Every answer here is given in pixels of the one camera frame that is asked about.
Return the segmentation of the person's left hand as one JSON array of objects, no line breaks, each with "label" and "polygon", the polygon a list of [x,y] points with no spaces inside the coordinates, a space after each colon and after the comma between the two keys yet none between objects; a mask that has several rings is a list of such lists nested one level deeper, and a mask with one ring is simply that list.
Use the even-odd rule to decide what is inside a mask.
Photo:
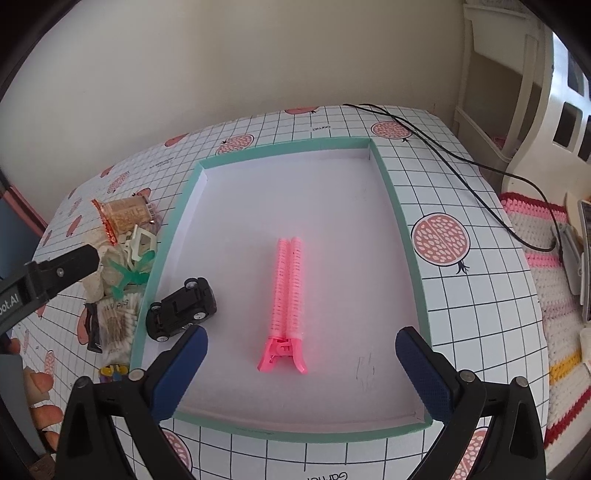
[{"label": "person's left hand", "polygon": [[29,408],[32,424],[40,435],[43,436],[46,449],[51,454],[56,454],[60,434],[52,428],[59,426],[64,418],[63,410],[50,403],[49,393],[53,389],[54,379],[45,372],[35,372],[29,367],[24,367],[17,374],[13,370],[13,380],[17,389],[23,391],[24,403]]}]

